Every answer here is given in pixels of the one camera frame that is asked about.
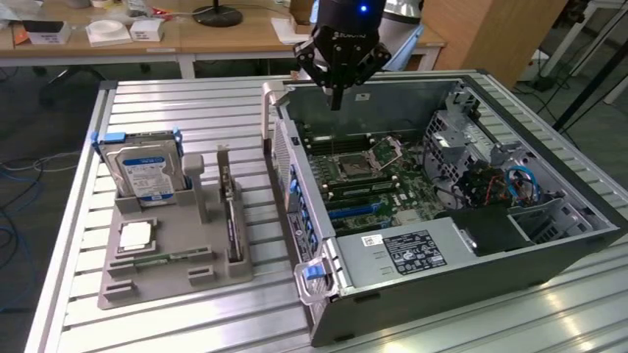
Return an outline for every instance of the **hard drive label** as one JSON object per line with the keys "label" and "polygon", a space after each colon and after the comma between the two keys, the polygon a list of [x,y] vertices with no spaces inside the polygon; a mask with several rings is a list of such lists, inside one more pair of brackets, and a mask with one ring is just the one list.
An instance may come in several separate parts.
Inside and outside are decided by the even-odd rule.
{"label": "hard drive label", "polygon": [[384,245],[403,275],[448,264],[427,230],[384,238]]}
{"label": "hard drive label", "polygon": [[175,188],[169,175],[163,172],[165,168],[164,157],[124,160],[123,164],[136,197],[145,200],[161,200],[172,197]]}

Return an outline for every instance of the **black cable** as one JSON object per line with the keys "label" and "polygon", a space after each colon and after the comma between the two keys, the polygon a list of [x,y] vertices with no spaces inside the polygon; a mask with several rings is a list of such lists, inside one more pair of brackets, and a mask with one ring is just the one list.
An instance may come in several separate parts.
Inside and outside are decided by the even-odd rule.
{"label": "black cable", "polygon": [[[627,2],[628,2],[628,0],[624,0],[620,9],[624,7],[624,5],[627,4]],[[607,32],[604,33],[604,37],[608,35],[608,33],[611,33],[611,32],[615,30],[615,28],[617,27],[619,23],[621,22],[621,20],[623,20],[624,17],[627,16],[627,14],[628,14],[628,12],[625,12],[625,13],[621,15],[621,17],[620,17],[620,18],[617,19],[617,21],[613,23],[613,25],[611,26],[611,28],[608,28]],[[561,66],[561,68],[559,69],[559,72],[556,73],[556,79],[557,79],[559,74],[560,74],[560,72],[563,71],[563,69],[567,67],[567,65],[571,63],[571,61],[576,58],[577,53],[579,53],[579,52],[584,49],[584,47],[588,46],[589,44],[591,44],[591,42],[587,43],[584,46],[581,46],[581,47],[576,50],[576,52],[573,53],[571,59],[567,61],[567,63],[565,63],[565,64]],[[577,69],[580,68],[580,66],[587,62],[587,59],[593,55],[593,53],[595,53],[595,51],[596,51],[595,49],[593,49],[593,50],[589,52],[589,54],[587,54],[587,56],[581,59],[580,64],[576,65],[576,67],[573,68],[573,70],[577,70]],[[568,81],[569,79],[571,79],[571,74],[567,73],[567,77],[564,78],[563,82],[559,84],[559,87],[557,87],[556,90],[553,91],[553,94],[552,94],[552,96],[549,97],[549,100],[545,102],[544,106],[537,110],[537,114],[539,114],[539,113],[543,111],[543,109],[549,105],[549,102],[551,102],[551,101],[553,100],[553,98],[556,97],[556,94],[557,94],[559,91],[563,89],[563,87],[564,87],[564,85],[567,84],[567,81]]]}
{"label": "black cable", "polygon": [[591,111],[591,109],[604,100],[605,96],[608,96],[608,94],[612,92],[612,90],[615,90],[615,86],[619,85],[619,83],[624,80],[624,78],[621,78],[619,80],[619,82],[612,86],[612,88],[607,91],[605,94],[603,94],[600,96],[600,98],[593,102],[593,104],[591,104],[591,107],[587,108],[587,110],[577,116],[577,118],[571,122],[569,126],[565,126],[563,128],[563,131],[560,132],[561,134],[567,134],[567,130],[571,129],[571,127],[580,121],[580,119],[584,118],[584,116],[587,115],[587,113]]}
{"label": "black cable", "polygon": [[289,16],[289,14],[287,13],[283,13],[281,11],[279,10],[275,10],[269,7],[265,7],[265,6],[261,6],[261,5],[256,5],[256,4],[227,4],[227,6],[231,6],[233,7],[235,9],[237,9],[239,6],[251,6],[252,8],[257,8],[257,9],[265,9],[268,11],[273,11],[275,13],[279,13],[280,15],[284,15],[284,16]]}
{"label": "black cable", "polygon": [[[569,60],[560,66],[557,72],[556,72],[556,81],[559,81],[559,76],[560,74],[563,73],[563,70],[567,68],[567,66],[571,64],[571,62],[575,60],[577,54],[580,54],[580,51],[591,44],[592,40],[589,42],[587,42],[585,44],[583,44],[580,46],[580,48],[576,49],[576,51],[573,52],[573,54],[571,55],[571,58]],[[537,110],[537,114],[543,111],[543,109],[545,109],[545,107],[549,105],[549,102],[553,100],[553,98],[556,97],[556,94],[559,94],[559,91],[561,89],[565,88],[565,85],[567,85],[567,81],[569,80],[571,78],[571,75],[569,73],[567,73],[567,76],[565,78],[563,79],[563,81],[556,85],[556,89],[552,93],[552,95],[549,96],[549,99],[548,101],[544,101],[544,104],[543,104],[543,107],[539,108]]]}
{"label": "black cable", "polygon": [[41,163],[41,160],[39,158],[31,158],[31,157],[16,158],[15,160],[9,160],[8,162],[4,162],[4,164],[7,165],[9,163],[15,163],[21,160],[32,160],[33,162],[39,162],[39,174],[37,174],[37,177],[35,178],[35,181],[31,183],[31,185],[17,195],[15,195],[15,197],[11,200],[8,200],[8,202],[0,205],[1,209],[5,209],[15,201],[20,199],[21,196],[27,194],[27,192],[37,185],[43,177],[43,164],[44,163]]}
{"label": "black cable", "polygon": [[17,248],[19,248],[19,245],[20,245],[20,241],[17,240],[17,236],[16,236],[16,232],[17,232],[17,228],[16,228],[16,224],[13,222],[13,219],[11,218],[11,216],[7,214],[4,208],[0,207],[0,216],[3,216],[4,218],[7,218],[7,221],[9,222],[9,225],[11,225],[11,229],[13,230],[13,233],[12,233],[12,238],[15,239],[13,241],[13,248],[11,249],[11,253],[9,253],[9,256],[4,259],[4,261],[0,263],[0,270],[7,266],[7,264],[11,262],[11,260],[15,258],[16,256],[16,253],[17,253]]}
{"label": "black cable", "polygon": [[0,72],[5,76],[4,79],[0,79],[0,83],[9,81],[17,75],[17,71],[20,71],[20,68],[16,68],[13,73],[8,74],[7,71],[4,71],[3,68],[0,68]]}
{"label": "black cable", "polygon": [[[519,94],[523,94],[523,95],[527,95],[527,96],[532,96],[533,98],[536,98],[541,102],[541,104],[544,103],[543,98],[535,92],[525,92],[524,90],[520,90],[517,87],[513,87],[513,89],[517,91],[517,92],[515,92],[515,94],[519,93]],[[553,121],[555,122],[559,121],[559,119],[556,118],[556,115],[553,115],[552,111],[549,110],[549,107],[547,108],[547,111],[548,111],[549,116],[552,117]],[[581,151],[580,146],[577,145],[577,143],[576,143],[575,139],[571,137],[571,135],[567,133],[565,136],[569,139],[569,142],[575,146],[575,148],[579,151]]]}
{"label": "black cable", "polygon": [[7,241],[5,241],[3,244],[0,244],[0,249],[1,249],[1,248],[4,248],[7,245],[11,244],[11,240],[13,239],[13,234],[12,234],[12,232],[11,232],[8,229],[5,229],[5,228],[0,228],[0,232],[4,232],[4,233],[9,236],[9,237],[7,238]]}

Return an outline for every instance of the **hard drive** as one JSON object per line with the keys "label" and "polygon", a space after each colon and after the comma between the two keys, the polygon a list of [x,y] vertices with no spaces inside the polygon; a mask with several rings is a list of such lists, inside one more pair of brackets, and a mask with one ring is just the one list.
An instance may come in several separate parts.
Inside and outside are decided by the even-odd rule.
{"label": "hard drive", "polygon": [[137,197],[144,207],[173,203],[188,188],[181,167],[180,131],[92,134],[92,146],[107,164],[119,197]]}

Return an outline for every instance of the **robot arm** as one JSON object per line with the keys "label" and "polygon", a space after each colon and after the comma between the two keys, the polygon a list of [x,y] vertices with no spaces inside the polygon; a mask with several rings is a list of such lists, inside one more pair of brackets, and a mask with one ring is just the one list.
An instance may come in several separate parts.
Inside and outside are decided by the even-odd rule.
{"label": "robot arm", "polygon": [[392,54],[380,43],[381,18],[420,23],[423,0],[320,0],[312,38],[295,45],[303,70],[339,110],[344,90],[381,70]]}

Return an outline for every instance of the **white table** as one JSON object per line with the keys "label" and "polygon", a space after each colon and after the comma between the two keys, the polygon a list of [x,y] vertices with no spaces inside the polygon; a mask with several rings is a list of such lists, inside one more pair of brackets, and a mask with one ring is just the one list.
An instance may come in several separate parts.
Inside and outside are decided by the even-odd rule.
{"label": "white table", "polygon": [[[409,73],[387,73],[385,76]],[[628,192],[491,77],[471,75],[593,190],[628,217]],[[288,76],[120,82],[101,89],[43,286],[27,352],[424,353],[628,352],[628,238],[575,263],[540,287],[315,349],[280,233],[261,152],[261,84]],[[481,123],[500,142],[519,139],[487,108]],[[203,153],[216,182],[217,145],[228,145],[243,185],[255,278],[232,287],[100,310],[113,180],[91,149],[93,130],[181,128],[184,150]]]}

